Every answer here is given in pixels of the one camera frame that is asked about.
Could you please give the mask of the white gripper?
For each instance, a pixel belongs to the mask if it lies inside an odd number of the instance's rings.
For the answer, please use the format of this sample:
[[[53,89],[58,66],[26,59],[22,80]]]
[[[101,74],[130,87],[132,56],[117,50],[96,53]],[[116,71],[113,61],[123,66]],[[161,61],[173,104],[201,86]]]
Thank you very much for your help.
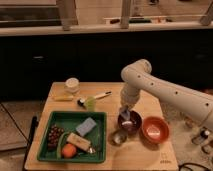
[[[132,109],[140,99],[140,90],[125,84],[120,93],[121,105]]]

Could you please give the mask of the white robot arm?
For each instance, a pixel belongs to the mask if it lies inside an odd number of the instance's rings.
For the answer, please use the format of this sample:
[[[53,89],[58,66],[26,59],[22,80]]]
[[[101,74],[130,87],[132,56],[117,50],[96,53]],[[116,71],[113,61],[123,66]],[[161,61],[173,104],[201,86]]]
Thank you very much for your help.
[[[151,75],[152,66],[146,59],[140,59],[124,67],[121,78],[121,105],[133,108],[144,90],[183,111],[197,124],[213,131],[213,96],[180,86]]]

